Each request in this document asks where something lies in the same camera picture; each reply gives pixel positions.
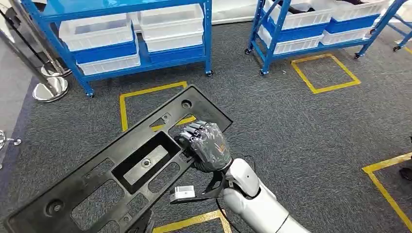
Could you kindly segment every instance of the shelf leg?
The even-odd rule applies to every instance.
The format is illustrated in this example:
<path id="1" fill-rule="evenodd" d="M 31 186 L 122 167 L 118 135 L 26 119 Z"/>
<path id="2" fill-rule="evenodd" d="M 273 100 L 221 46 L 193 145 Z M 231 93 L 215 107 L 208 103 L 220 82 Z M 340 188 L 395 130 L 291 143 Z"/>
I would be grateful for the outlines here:
<path id="1" fill-rule="evenodd" d="M 282 7 L 280 9 L 280 14 L 279 17 L 277 19 L 277 24 L 275 27 L 275 31 L 271 34 L 272 40 L 271 40 L 271 44 L 268 48 L 268 50 L 266 51 L 266 58 L 263 64 L 262 69 L 260 70 L 260 75 L 265 75 L 267 73 L 269 73 L 269 66 L 270 63 L 272 62 L 272 57 L 273 57 L 273 52 L 276 48 L 276 40 L 278 35 L 280 34 L 280 31 L 282 30 L 283 27 L 283 23 L 285 22 L 285 18 L 286 18 L 286 14 L 288 13 L 288 9 L 289 6 L 291 4 L 291 0 L 284 0 Z"/>
<path id="2" fill-rule="evenodd" d="M 410 32 L 403 40 L 398 44 L 399 47 L 405 46 L 405 44 L 412 38 L 412 32 Z"/>
<path id="3" fill-rule="evenodd" d="M 257 5 L 256 5 L 255 18 L 253 19 L 252 31 L 250 32 L 249 43 L 248 43 L 248 46 L 247 46 L 247 50 L 249 51 L 249 53 L 253 50 L 252 41 L 256 40 L 256 33 L 259 30 L 259 28 L 256 28 L 256 27 L 257 27 L 257 25 L 259 23 L 259 20 L 260 20 L 260 10 L 262 9 L 264 4 L 265 4 L 265 0 L 259 0 L 257 2 Z"/>
<path id="4" fill-rule="evenodd" d="M 392 5 L 388 8 L 386 13 L 382 16 L 380 21 L 376 24 L 373 33 L 371 35 L 371 42 L 364 45 L 362 49 L 356 53 L 356 57 L 364 56 L 366 50 L 372 45 L 372 43 L 376 40 L 378 35 L 382 32 L 383 28 L 388 24 L 389 20 L 396 14 L 398 9 L 402 6 L 402 4 L 406 2 L 406 0 L 395 0 Z"/>
<path id="5" fill-rule="evenodd" d="M 211 47 L 212 47 L 212 0 L 205 1 L 205 73 L 211 76 Z"/>
<path id="6" fill-rule="evenodd" d="M 79 84 L 83 87 L 87 96 L 93 96 L 94 95 L 93 89 L 91 88 L 89 83 L 84 80 L 83 73 L 80 71 L 80 69 L 75 64 L 75 61 L 73 57 L 71 56 L 71 54 L 68 52 L 68 49 L 63 47 L 62 42 L 60 42 L 59 38 L 57 38 L 56 34 L 53 32 L 52 28 L 50 27 L 50 24 L 47 22 L 44 22 L 41 19 L 40 13 L 37 10 L 37 7 L 34 5 L 34 3 L 31 0 L 23 0 L 22 3 L 27 8 L 28 12 L 30 13 L 30 16 L 33 18 L 34 23 L 36 23 L 39 26 L 39 28 L 44 32 L 49 43 L 54 47 L 54 49 L 57 51 L 57 53 L 61 56 L 63 61 L 66 63 L 67 67 L 72 71 L 74 77 L 79 82 Z"/>

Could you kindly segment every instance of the cable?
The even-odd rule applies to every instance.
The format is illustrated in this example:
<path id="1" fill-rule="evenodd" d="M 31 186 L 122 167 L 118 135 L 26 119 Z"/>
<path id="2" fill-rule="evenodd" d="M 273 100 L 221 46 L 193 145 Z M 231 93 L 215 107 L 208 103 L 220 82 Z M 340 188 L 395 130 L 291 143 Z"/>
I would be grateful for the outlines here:
<path id="1" fill-rule="evenodd" d="M 223 212 L 218 199 L 216 198 L 216 204 L 218 205 L 218 208 L 220 210 L 220 212 L 222 213 L 223 217 L 226 219 L 226 221 L 230 224 L 230 226 L 232 226 L 237 232 L 242 233 L 241 231 L 239 231 L 238 228 L 235 227 L 235 225 L 233 225 L 233 223 L 227 218 L 226 214 Z"/>
<path id="2" fill-rule="evenodd" d="M 253 160 L 253 171 L 256 173 L 256 162 L 255 162 L 255 158 L 252 155 L 245 155 L 245 158 L 250 157 Z"/>

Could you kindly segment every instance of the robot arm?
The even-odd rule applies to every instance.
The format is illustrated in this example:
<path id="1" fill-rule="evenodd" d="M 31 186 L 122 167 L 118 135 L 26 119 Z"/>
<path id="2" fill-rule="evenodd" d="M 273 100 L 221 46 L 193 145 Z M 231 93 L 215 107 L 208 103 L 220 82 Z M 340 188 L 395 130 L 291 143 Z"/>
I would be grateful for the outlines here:
<path id="1" fill-rule="evenodd" d="M 277 202 L 276 196 L 262 183 L 246 161 L 239 158 L 232 159 L 229 146 L 216 124 L 204 121 L 192 123 L 180 136 L 190 143 L 191 152 L 198 155 L 196 168 L 203 172 L 213 171 L 223 174 L 224 180 L 217 190 L 220 192 L 224 186 L 223 199 L 226 206 L 239 215 L 255 232 L 309 233 Z M 207 196 L 207 198 L 216 197 L 216 195 Z M 183 198 L 177 203 L 187 202 L 185 199 L 203 200 L 200 197 Z"/>
<path id="2" fill-rule="evenodd" d="M 289 215 L 276 196 L 243 159 L 235 159 L 226 173 L 223 190 L 227 207 L 257 233 L 309 233 Z"/>

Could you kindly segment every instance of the black plastic panel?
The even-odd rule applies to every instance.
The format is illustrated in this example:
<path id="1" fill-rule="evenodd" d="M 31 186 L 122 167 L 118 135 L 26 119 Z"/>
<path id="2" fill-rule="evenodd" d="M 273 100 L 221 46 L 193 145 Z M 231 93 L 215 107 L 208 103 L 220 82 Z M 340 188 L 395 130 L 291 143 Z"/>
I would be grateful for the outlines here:
<path id="1" fill-rule="evenodd" d="M 118 224 L 120 233 L 127 232 L 193 163 L 193 159 L 181 159 L 185 148 L 181 148 L 168 135 L 168 130 L 188 114 L 215 122 L 222 131 L 232 123 L 196 87 L 189 86 L 49 190 L 12 213 L 5 221 L 6 229 L 11 233 L 97 233 L 108 222 L 114 221 Z M 163 116 L 167 116 L 164 117 L 165 126 L 160 131 L 153 132 L 150 125 Z M 125 181 L 123 175 L 158 145 L 167 154 L 153 164 L 136 183 L 129 184 Z M 107 159 L 113 162 L 113 166 L 106 168 L 104 172 L 96 172 L 96 167 L 103 161 L 107 162 Z M 177 163 L 179 171 L 158 192 L 151 192 L 149 182 L 170 163 Z M 124 197 L 89 229 L 82 231 L 71 219 L 71 211 L 108 180 L 118 183 L 124 191 Z M 147 203 L 136 214 L 134 210 L 129 210 L 128 203 L 138 194 L 142 194 Z"/>

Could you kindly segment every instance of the yellow floor marking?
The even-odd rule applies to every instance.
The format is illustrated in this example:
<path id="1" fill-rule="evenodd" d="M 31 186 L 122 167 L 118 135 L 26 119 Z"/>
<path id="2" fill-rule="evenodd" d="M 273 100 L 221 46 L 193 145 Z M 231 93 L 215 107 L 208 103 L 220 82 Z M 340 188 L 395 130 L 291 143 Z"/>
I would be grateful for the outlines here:
<path id="1" fill-rule="evenodd" d="M 405 50 L 412 54 L 412 51 L 408 47 L 405 47 Z"/>
<path id="2" fill-rule="evenodd" d="M 170 223 L 168 225 L 164 225 L 161 227 L 156 227 L 153 229 L 153 233 L 166 233 L 166 232 L 171 232 L 171 231 L 176 231 L 194 224 L 210 221 L 216 218 L 220 218 L 223 226 L 223 232 L 224 233 L 232 233 L 232 230 L 230 229 L 230 225 L 227 222 L 227 220 L 224 218 L 220 210 L 216 210 L 213 212 L 209 212 L 203 215 L 191 217 L 189 219 L 179 221 L 179 222 L 174 222 Z"/>
<path id="3" fill-rule="evenodd" d="M 312 60 L 316 60 L 316 59 L 324 58 L 324 57 L 332 58 L 339 65 L 339 67 L 341 69 L 343 69 L 352 78 L 353 81 L 348 82 L 348 83 L 343 83 L 343 84 L 338 84 L 338 85 L 333 85 L 333 86 L 328 86 L 328 87 L 323 87 L 323 88 L 317 88 L 316 89 L 310 83 L 310 81 L 308 80 L 306 75 L 304 75 L 303 72 L 300 70 L 300 68 L 297 66 L 297 63 L 312 61 Z M 360 80 L 352 72 L 350 72 L 350 70 L 348 68 L 346 68 L 346 66 L 341 61 L 339 61 L 335 56 L 333 56 L 330 53 L 317 55 L 317 56 L 312 56 L 312 57 L 306 57 L 306 58 L 302 58 L 302 59 L 298 59 L 298 60 L 293 60 L 292 61 L 292 67 L 296 70 L 296 72 L 298 73 L 300 78 L 306 83 L 306 85 L 309 87 L 309 89 L 312 91 L 313 94 L 318 94 L 318 93 L 321 93 L 321 92 L 336 90 L 336 89 L 340 89 L 340 88 L 344 88 L 344 87 L 348 87 L 348 86 L 353 86 L 353 85 L 357 85 L 357 84 L 361 83 Z"/>
<path id="4" fill-rule="evenodd" d="M 382 193 L 384 198 L 389 202 L 389 204 L 392 206 L 392 208 L 395 210 L 395 212 L 398 214 L 398 216 L 402 219 L 402 221 L 408 227 L 409 231 L 412 232 L 412 222 L 411 222 L 411 220 L 400 209 L 400 207 L 396 203 L 396 201 L 388 193 L 388 191 L 385 189 L 385 187 L 383 187 L 382 183 L 378 180 L 378 178 L 373 174 L 374 171 L 377 171 L 377 170 L 380 170 L 382 168 L 389 167 L 389 166 L 407 161 L 407 160 L 411 159 L 411 156 L 412 156 L 412 152 L 400 155 L 400 156 L 392 158 L 392 159 L 381 161 L 381 162 L 376 163 L 376 164 L 366 166 L 366 167 L 362 168 L 362 170 L 369 175 L 372 182 L 376 185 L 376 187 Z"/>
<path id="5" fill-rule="evenodd" d="M 123 131 L 126 131 L 128 129 L 126 101 L 125 101 L 126 97 L 138 96 L 138 95 L 142 95 L 142 94 L 146 94 L 146 93 L 150 93 L 150 92 L 155 92 L 155 91 L 161 91 L 161 90 L 164 90 L 164 89 L 178 87 L 178 86 L 182 86 L 183 88 L 186 88 L 188 86 L 188 83 L 186 81 L 183 81 L 183 82 L 172 83 L 172 84 L 168 84 L 168 85 L 157 86 L 157 87 L 153 87 L 153 88 L 149 88 L 149 89 L 144 89 L 144 90 L 140 90 L 140 91 L 134 91 L 134 92 L 130 92 L 130 93 L 121 94 L 119 96 L 121 129 Z M 188 118 L 185 118 L 185 119 L 179 121 L 177 123 L 177 125 L 185 124 L 185 123 L 188 123 L 188 122 L 191 122 L 191 121 L 194 121 L 194 120 L 196 120 L 196 118 L 194 116 L 191 116 L 191 117 L 188 117 Z M 152 127 L 152 130 L 153 131 L 158 131 L 162 127 L 163 127 L 163 125 L 154 126 L 154 127 Z"/>

